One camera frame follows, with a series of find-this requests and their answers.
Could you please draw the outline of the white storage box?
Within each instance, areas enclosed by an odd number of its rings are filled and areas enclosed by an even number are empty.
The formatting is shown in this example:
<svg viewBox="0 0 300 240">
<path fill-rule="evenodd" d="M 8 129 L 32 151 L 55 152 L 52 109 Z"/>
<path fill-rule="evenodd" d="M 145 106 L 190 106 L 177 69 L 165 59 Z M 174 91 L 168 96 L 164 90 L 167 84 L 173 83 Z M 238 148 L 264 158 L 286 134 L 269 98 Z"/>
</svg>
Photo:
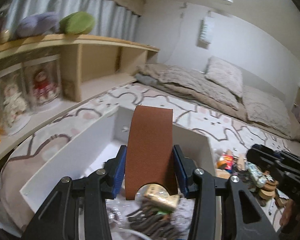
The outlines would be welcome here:
<svg viewBox="0 0 300 240">
<path fill-rule="evenodd" d="M 90 127 L 75 136 L 48 160 L 21 189 L 21 195 L 34 212 L 22 239 L 58 239 L 61 199 L 65 197 L 58 182 L 88 177 L 106 161 L 115 158 L 120 146 L 127 147 L 134 110 L 116 107 Z M 208 139 L 179 125 L 173 125 L 173 145 L 179 145 L 184 156 L 197 168 L 214 174 Z M 84 202 L 73 195 L 70 204 L 78 207 L 78 239 L 84 236 Z"/>
</svg>

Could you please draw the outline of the bunny print blanket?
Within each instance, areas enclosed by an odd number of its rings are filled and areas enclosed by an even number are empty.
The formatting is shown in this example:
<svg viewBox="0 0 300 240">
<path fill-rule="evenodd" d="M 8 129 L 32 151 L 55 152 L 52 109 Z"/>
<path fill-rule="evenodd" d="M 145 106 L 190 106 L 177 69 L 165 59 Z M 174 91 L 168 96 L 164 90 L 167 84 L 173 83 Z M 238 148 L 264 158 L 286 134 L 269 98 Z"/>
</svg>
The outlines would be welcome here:
<svg viewBox="0 0 300 240">
<path fill-rule="evenodd" d="M 140 84 L 116 87 L 53 120 L 22 142 L 0 174 L 0 200 L 17 227 L 29 223 L 33 213 L 20 194 L 25 183 L 64 145 L 116 106 L 135 109 L 147 106 L 140 124 L 148 124 L 165 144 L 172 126 L 208 137 L 213 154 L 243 155 L 253 144 L 300 155 L 300 144 L 266 129 L 238 121 L 197 103 L 185 101 Z"/>
</svg>

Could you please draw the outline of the beige quilted pillow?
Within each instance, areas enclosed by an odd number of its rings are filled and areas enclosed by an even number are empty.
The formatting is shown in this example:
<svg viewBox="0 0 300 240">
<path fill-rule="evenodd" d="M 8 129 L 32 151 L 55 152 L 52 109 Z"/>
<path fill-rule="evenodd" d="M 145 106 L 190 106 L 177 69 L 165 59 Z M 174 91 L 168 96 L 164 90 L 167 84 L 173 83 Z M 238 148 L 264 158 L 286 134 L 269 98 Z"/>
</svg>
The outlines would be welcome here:
<svg viewBox="0 0 300 240">
<path fill-rule="evenodd" d="M 242 102 L 249 121 L 290 135 L 291 123 L 288 110 L 277 96 L 257 88 L 244 86 Z"/>
</svg>

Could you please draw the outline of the red dress doll in case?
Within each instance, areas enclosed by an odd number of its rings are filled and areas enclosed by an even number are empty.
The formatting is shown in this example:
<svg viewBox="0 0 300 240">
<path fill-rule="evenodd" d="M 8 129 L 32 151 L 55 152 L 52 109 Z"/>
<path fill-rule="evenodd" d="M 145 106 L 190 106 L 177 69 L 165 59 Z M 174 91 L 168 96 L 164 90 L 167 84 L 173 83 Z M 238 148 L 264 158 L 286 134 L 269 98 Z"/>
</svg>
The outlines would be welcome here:
<svg viewBox="0 0 300 240">
<path fill-rule="evenodd" d="M 41 57 L 23 63 L 26 88 L 35 112 L 45 112 L 62 102 L 59 55 Z"/>
</svg>

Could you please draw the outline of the green plush toy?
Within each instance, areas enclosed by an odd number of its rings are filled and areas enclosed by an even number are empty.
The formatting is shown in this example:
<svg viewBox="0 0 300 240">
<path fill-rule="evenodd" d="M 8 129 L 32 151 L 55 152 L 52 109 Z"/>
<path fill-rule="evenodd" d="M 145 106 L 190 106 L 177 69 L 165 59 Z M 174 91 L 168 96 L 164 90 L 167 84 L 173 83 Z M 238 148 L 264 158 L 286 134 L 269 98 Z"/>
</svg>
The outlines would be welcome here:
<svg viewBox="0 0 300 240">
<path fill-rule="evenodd" d="M 95 26 L 94 17 L 85 12 L 74 12 L 59 22 L 60 32 L 70 35 L 89 34 Z"/>
</svg>

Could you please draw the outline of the grey blue curtain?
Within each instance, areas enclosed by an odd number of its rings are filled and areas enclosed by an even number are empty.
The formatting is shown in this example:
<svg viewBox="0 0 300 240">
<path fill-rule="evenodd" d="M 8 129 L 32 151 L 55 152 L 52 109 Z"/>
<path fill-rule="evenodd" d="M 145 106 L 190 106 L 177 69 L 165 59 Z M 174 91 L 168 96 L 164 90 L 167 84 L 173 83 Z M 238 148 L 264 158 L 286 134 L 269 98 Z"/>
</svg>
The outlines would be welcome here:
<svg viewBox="0 0 300 240">
<path fill-rule="evenodd" d="M 18 24 L 27 16 L 55 12 L 61 20 L 78 11 L 95 19 L 91 35 L 135 40 L 139 15 L 112 0 L 7 0 L 2 30 L 9 31 L 13 39 Z"/>
</svg>

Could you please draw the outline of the fluffy cream pillow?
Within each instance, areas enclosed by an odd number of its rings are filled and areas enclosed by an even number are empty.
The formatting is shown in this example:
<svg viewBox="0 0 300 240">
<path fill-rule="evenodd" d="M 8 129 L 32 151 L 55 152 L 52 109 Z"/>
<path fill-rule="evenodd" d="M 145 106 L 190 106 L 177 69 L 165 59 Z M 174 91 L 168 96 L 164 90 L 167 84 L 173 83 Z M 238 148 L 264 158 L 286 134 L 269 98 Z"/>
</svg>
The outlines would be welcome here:
<svg viewBox="0 0 300 240">
<path fill-rule="evenodd" d="M 211 56 L 208 60 L 205 76 L 208 80 L 226 88 L 238 98 L 243 96 L 242 72 L 223 59 Z"/>
</svg>

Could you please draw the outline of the floral fabric pouch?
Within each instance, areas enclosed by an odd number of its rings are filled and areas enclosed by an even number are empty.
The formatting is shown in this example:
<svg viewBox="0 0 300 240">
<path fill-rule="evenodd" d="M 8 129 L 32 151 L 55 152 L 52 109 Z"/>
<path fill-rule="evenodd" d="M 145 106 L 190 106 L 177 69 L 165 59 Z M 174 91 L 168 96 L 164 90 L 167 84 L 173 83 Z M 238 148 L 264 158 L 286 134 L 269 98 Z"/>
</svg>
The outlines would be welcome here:
<svg viewBox="0 0 300 240">
<path fill-rule="evenodd" d="M 262 173 L 262 171 L 253 163 L 246 162 L 247 171 L 255 183 L 255 185 L 259 188 L 264 187 L 267 182 L 266 176 Z"/>
</svg>

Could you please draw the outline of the beige folded quilt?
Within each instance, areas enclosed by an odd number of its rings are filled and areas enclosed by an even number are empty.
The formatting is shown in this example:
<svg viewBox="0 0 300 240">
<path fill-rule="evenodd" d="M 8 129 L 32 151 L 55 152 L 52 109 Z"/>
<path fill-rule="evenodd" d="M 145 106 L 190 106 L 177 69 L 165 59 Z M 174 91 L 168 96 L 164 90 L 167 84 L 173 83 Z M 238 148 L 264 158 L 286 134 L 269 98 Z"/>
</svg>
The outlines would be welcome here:
<svg viewBox="0 0 300 240">
<path fill-rule="evenodd" d="M 164 64 L 137 66 L 135 77 L 141 83 L 191 98 L 220 111 L 240 111 L 238 99 L 227 89 L 206 79 L 197 70 Z"/>
</svg>

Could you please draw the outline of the white dress doll in case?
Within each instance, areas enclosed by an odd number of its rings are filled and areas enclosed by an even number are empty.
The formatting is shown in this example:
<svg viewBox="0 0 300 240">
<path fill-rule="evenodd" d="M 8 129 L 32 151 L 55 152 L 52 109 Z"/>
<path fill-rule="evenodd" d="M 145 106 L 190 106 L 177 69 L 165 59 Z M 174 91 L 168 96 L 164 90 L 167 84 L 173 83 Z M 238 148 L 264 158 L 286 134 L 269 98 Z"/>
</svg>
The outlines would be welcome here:
<svg viewBox="0 0 300 240">
<path fill-rule="evenodd" d="M 31 119 L 21 69 L 0 73 L 0 134 L 10 136 Z"/>
</svg>

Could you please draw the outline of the red card packet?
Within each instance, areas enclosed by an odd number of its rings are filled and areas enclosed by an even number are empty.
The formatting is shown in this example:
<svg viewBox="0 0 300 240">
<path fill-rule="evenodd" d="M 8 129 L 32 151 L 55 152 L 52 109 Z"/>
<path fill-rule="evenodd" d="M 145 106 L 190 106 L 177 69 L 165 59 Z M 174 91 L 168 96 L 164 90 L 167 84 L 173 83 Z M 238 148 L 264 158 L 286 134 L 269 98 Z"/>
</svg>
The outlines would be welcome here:
<svg viewBox="0 0 300 240">
<path fill-rule="evenodd" d="M 223 159 L 226 162 L 225 170 L 231 171 L 234 164 L 234 157 L 232 155 L 223 155 Z"/>
</svg>

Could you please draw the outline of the purple plush toy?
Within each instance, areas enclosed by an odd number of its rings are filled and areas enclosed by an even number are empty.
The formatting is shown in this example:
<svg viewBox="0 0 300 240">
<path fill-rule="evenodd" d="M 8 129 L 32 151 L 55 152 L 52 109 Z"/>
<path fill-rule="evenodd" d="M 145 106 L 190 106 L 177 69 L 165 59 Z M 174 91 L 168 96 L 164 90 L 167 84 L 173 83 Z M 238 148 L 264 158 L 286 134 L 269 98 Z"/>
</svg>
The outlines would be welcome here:
<svg viewBox="0 0 300 240">
<path fill-rule="evenodd" d="M 56 12 L 30 15 L 22 19 L 15 31 L 20 38 L 39 36 L 47 32 L 59 32 L 59 17 Z"/>
</svg>

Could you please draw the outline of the brown leather sleeve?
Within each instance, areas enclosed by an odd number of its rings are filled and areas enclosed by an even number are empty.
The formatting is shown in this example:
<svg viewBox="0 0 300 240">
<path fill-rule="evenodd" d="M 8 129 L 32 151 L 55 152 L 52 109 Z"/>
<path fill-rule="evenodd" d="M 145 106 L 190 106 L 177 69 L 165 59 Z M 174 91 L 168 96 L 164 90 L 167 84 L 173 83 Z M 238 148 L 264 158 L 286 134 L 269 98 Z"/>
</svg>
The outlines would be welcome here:
<svg viewBox="0 0 300 240">
<path fill-rule="evenodd" d="M 125 167 L 126 200 L 148 184 L 178 193 L 173 160 L 173 110 L 136 106 L 129 131 Z"/>
</svg>

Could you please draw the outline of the round cork block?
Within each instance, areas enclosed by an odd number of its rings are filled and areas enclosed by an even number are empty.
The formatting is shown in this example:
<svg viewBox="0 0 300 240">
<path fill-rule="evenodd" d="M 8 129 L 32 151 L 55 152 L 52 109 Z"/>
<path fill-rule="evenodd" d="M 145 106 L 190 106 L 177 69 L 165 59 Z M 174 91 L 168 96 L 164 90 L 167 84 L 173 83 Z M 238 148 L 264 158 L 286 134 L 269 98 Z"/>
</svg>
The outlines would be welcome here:
<svg viewBox="0 0 300 240">
<path fill-rule="evenodd" d="M 258 195 L 262 199 L 268 201 L 275 197 L 275 189 L 273 189 L 273 190 L 260 189 L 258 192 Z"/>
</svg>

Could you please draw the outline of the wooden bedside shelf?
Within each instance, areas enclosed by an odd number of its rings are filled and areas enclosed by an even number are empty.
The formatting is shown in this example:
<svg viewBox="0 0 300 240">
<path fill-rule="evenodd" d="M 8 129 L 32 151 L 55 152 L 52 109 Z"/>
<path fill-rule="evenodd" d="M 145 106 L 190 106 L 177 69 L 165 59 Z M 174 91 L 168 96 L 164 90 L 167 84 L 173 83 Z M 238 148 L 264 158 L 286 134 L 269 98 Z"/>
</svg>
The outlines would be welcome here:
<svg viewBox="0 0 300 240">
<path fill-rule="evenodd" d="M 60 53 L 65 100 L 51 110 L 36 113 L 17 134 L 2 137 L 0 160 L 27 137 L 67 111 L 116 86 L 135 81 L 136 67 L 156 61 L 158 48 L 95 35 L 53 34 L 15 40 L 0 45 L 0 60 L 14 55 L 32 56 L 51 47 Z"/>
</svg>

